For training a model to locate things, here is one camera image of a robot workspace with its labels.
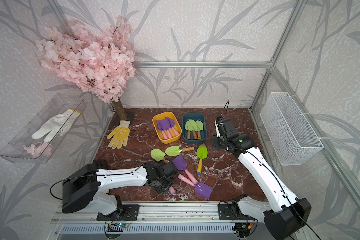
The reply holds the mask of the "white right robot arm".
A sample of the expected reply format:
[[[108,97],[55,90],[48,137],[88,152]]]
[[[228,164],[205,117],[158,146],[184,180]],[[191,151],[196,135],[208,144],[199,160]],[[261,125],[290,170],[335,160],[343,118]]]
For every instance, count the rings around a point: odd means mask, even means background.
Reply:
[[[312,206],[298,198],[271,169],[261,150],[248,134],[240,134],[231,119],[216,118],[217,134],[212,137],[214,150],[232,153],[256,180],[267,201],[248,195],[232,200],[231,211],[238,219],[254,218],[266,225],[276,240],[284,240],[307,224]]]

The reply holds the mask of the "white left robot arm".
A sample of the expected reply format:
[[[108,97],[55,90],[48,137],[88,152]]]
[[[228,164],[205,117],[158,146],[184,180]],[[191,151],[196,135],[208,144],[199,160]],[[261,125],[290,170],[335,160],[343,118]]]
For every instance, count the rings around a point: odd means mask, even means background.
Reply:
[[[98,212],[104,216],[123,210],[119,197],[106,191],[129,186],[149,186],[162,194],[173,185],[178,169],[172,163],[144,164],[136,168],[106,170],[104,161],[95,160],[63,180],[62,212],[81,210]]]

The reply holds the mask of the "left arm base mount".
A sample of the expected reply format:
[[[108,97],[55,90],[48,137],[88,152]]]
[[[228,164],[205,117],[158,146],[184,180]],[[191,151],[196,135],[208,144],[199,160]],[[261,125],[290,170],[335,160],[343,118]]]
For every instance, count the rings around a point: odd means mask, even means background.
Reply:
[[[109,215],[98,213],[97,221],[136,221],[140,205],[123,205],[120,196],[112,195],[116,199],[116,210]]]

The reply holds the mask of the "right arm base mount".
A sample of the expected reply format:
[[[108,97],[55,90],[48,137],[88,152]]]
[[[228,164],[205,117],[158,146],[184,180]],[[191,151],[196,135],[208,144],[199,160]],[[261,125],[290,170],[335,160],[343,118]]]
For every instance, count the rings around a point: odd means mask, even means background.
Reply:
[[[240,211],[238,201],[244,197],[248,197],[248,195],[242,194],[234,198],[231,203],[220,201],[218,204],[219,220],[256,220]]]

